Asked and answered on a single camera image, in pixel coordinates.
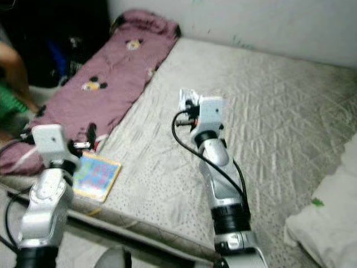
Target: black cable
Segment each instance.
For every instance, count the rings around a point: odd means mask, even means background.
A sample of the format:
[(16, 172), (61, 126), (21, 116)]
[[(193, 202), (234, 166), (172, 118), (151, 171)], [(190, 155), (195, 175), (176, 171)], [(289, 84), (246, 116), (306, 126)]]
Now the black cable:
[(26, 192), (28, 192), (31, 189), (32, 186), (29, 186), (27, 188), (25, 188), (24, 190), (20, 191), (19, 193), (15, 194), (14, 196), (11, 197), (10, 201), (7, 203), (6, 205), (6, 209), (5, 209), (5, 230), (6, 230), (6, 234), (8, 236), (8, 238), (10, 239), (10, 242), (13, 244), (13, 246), (15, 248), (18, 249), (17, 243), (15, 241), (15, 239), (13, 238), (10, 228), (9, 228), (9, 222), (8, 222), (8, 214), (10, 211), (10, 207), (11, 204), (21, 195), (24, 194)]
[(12, 141), (9, 141), (7, 144), (4, 145), (4, 147), (1, 147), (0, 148), (0, 155), (6, 150), (8, 149), (10, 146), (18, 143), (18, 142), (21, 142), (20, 139), (16, 139), (16, 140), (12, 140)]
[(15, 254), (17, 254), (18, 249), (14, 247), (10, 242), (8, 242), (5, 238), (0, 236), (0, 242), (2, 242), (5, 246), (7, 246), (10, 250), (12, 250)]
[(176, 131), (175, 131), (175, 122), (176, 119), (178, 118), (178, 116), (180, 114), (183, 113), (187, 113), (189, 110), (184, 110), (181, 112), (176, 113), (176, 115), (173, 117), (172, 120), (172, 124), (171, 124), (171, 130), (172, 130), (172, 135), (175, 138), (175, 140), (178, 142), (178, 144), (180, 144), (183, 148), (185, 148), (187, 151), (191, 152), (192, 154), (194, 154), (195, 156), (197, 156), (198, 158), (202, 159), (203, 161), (205, 161), (207, 164), (209, 164), (212, 168), (214, 168), (215, 170), (217, 170), (224, 178), (227, 179), (227, 181), (229, 181), (229, 183), (237, 190), (237, 192), (239, 193), (239, 195), (241, 196), (241, 198), (243, 199), (243, 201), (245, 201), (245, 196), (244, 193), (242, 192), (241, 188), (222, 170), (220, 169), (217, 165), (215, 165), (213, 162), (211, 162), (209, 159), (205, 158), (202, 154), (196, 152), (195, 150), (189, 148), (187, 145), (185, 145), (177, 136)]
[(249, 203), (248, 203), (247, 189), (245, 188), (245, 181), (244, 181), (243, 173), (242, 173), (239, 165), (237, 164), (237, 162), (235, 162), (234, 159), (233, 159), (233, 165), (235, 166), (235, 168), (237, 169), (237, 171), (239, 173), (240, 182), (242, 183), (242, 188), (243, 188), (243, 193), (244, 193), (245, 208), (247, 209), (247, 212), (250, 215), (250, 208), (249, 208)]

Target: mattress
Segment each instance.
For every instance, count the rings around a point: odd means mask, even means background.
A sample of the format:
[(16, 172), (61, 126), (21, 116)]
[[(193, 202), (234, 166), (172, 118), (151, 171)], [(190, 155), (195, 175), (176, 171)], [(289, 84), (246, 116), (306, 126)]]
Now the mattress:
[[(258, 236), (270, 267), (317, 267), (283, 243), (285, 219), (311, 201), (357, 132), (357, 73), (335, 66), (181, 38), (100, 155), (123, 169), (102, 205), (73, 210), (194, 256), (213, 259), (214, 231), (199, 160), (171, 135), (179, 90), (229, 101), (228, 149), (245, 176)], [(179, 129), (189, 142), (189, 130)], [(34, 178), (3, 176), (11, 188)]]

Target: picture book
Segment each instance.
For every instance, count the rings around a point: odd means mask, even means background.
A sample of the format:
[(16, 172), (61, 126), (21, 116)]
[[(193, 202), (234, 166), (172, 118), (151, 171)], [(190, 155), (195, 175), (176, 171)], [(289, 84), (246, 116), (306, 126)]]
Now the picture book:
[(88, 152), (83, 153), (80, 161), (81, 168), (73, 175), (74, 193), (104, 202), (122, 165)]

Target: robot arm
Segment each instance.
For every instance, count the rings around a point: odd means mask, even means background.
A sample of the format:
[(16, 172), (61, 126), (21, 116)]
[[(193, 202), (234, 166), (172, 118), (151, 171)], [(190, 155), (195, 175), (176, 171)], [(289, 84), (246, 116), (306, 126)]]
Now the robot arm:
[(46, 169), (30, 191), (30, 205), (21, 221), (16, 267), (55, 267), (67, 210), (73, 199), (73, 173), (80, 167), (80, 152), (95, 140), (94, 124), (87, 131), (89, 142), (72, 143), (60, 125), (32, 129), (38, 153)]
[(225, 100), (220, 97), (199, 97), (190, 91), (180, 92), (180, 113), (188, 120), (176, 126), (191, 125), (191, 142), (198, 152), (183, 145), (201, 158), (200, 171), (206, 180), (209, 206), (214, 221), (215, 249), (223, 257), (215, 267), (267, 267), (250, 228), (250, 211), (241, 172), (228, 154), (225, 142), (219, 139)]

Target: pink blanket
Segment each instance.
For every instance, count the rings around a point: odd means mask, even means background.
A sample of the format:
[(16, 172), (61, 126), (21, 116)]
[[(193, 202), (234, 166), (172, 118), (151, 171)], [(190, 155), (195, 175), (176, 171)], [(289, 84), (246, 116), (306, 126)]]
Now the pink blanket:
[[(30, 128), (62, 124), (68, 139), (81, 140), (88, 124), (97, 137), (109, 134), (143, 92), (178, 35), (178, 25), (141, 10), (130, 10), (110, 40), (48, 102)], [(34, 146), (17, 143), (0, 156), (1, 174), (35, 174), (43, 168)]]

